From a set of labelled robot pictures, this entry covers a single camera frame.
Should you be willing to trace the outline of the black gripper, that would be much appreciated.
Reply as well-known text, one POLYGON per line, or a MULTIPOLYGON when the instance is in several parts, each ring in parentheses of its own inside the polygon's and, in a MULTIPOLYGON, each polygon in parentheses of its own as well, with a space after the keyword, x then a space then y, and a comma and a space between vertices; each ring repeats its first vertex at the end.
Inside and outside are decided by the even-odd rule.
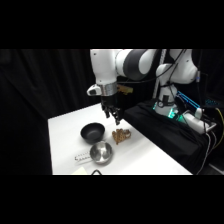
POLYGON ((101 97, 102 110, 105 112, 106 118, 110 118, 110 113, 114 113, 116 125, 120 124, 121 115, 124 113, 122 104, 119 103, 118 94, 101 97))

